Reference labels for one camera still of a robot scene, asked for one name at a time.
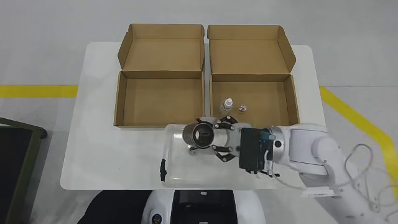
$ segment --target sticker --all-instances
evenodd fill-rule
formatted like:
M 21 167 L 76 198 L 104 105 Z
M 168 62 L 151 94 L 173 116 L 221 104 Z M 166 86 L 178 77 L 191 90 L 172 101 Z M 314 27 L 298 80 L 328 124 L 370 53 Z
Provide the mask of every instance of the sticker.
M 334 197 L 337 194 L 329 187 L 310 187 L 301 193 L 301 197 Z

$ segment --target yellow floor line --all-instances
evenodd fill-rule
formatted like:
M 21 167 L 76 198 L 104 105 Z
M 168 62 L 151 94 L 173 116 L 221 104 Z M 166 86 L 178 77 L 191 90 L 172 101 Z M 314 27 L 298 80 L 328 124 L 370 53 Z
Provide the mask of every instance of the yellow floor line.
M 74 98 L 78 85 L 0 85 L 0 98 Z
M 337 98 L 337 96 L 332 94 L 325 87 L 320 86 L 319 89 L 321 98 L 326 104 L 331 106 L 349 122 L 353 123 L 358 129 L 360 129 L 374 142 L 376 142 L 376 144 L 380 145 L 388 173 L 398 179 L 398 156 L 392 139 L 377 126 L 360 115 L 357 111 L 352 109 L 352 107 L 344 103 L 341 99 Z

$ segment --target box lid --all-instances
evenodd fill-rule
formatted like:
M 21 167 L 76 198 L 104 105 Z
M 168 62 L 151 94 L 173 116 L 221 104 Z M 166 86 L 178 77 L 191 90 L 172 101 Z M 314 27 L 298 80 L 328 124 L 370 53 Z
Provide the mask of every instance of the box lid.
M 213 74 L 289 74 L 295 55 L 281 26 L 208 26 Z
M 125 71 L 200 71 L 205 57 L 201 24 L 131 24 L 119 49 Z

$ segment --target clear plastic tray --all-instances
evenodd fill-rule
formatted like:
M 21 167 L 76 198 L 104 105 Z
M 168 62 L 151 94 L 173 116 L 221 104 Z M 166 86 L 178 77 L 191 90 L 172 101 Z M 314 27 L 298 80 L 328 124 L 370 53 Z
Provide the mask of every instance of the clear plastic tray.
M 274 180 L 253 175 L 239 168 L 239 158 L 219 160 L 211 149 L 198 149 L 193 156 L 182 139 L 185 125 L 170 124 L 165 128 L 164 159 L 167 171 L 164 187 L 196 189 L 275 189 Z M 215 130 L 213 144 L 224 146 L 225 130 Z

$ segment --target gray floor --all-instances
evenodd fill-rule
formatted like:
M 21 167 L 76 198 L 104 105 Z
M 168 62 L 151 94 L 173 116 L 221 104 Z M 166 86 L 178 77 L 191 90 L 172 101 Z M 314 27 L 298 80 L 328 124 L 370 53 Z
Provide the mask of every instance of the gray floor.
M 313 49 L 320 85 L 398 145 L 398 0 L 0 0 L 0 9 L 0 84 L 78 84 L 87 44 L 120 41 L 132 22 L 280 24 L 292 44 Z M 1 116 L 50 131 L 40 150 L 41 179 L 33 179 L 39 189 L 31 223 L 76 223 L 97 194 L 60 187 L 73 105 L 74 99 L 0 99 Z M 384 166 L 377 145 L 324 109 L 346 152 L 366 142 Z M 259 194 L 268 223 L 334 223 L 297 192 Z

